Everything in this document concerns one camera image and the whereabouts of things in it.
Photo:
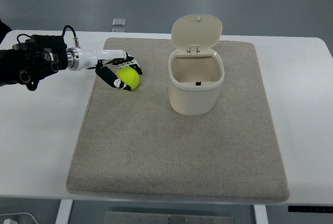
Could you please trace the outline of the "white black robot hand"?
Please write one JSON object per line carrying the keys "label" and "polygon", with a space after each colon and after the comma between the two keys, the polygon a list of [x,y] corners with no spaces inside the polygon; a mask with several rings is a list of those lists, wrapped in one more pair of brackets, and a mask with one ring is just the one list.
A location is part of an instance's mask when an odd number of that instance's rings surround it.
{"label": "white black robot hand", "polygon": [[95,68],[95,73],[112,88],[131,91],[131,86],[117,77],[108,67],[104,66],[109,61],[117,61],[114,66],[117,68],[131,67],[139,75],[143,72],[137,60],[123,50],[92,50],[84,51],[78,47],[71,47],[66,50],[68,58],[68,69],[79,71],[81,69]]}

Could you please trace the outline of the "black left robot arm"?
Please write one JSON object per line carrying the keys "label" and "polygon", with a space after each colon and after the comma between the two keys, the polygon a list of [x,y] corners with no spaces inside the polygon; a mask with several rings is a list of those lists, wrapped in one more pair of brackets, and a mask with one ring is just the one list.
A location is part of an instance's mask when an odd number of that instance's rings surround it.
{"label": "black left robot arm", "polygon": [[77,36],[69,48],[64,36],[28,35],[23,43],[1,50],[1,85],[21,84],[35,91],[40,80],[60,70],[93,69],[112,88],[131,91],[138,86],[143,72],[133,56],[123,50],[84,51]]}

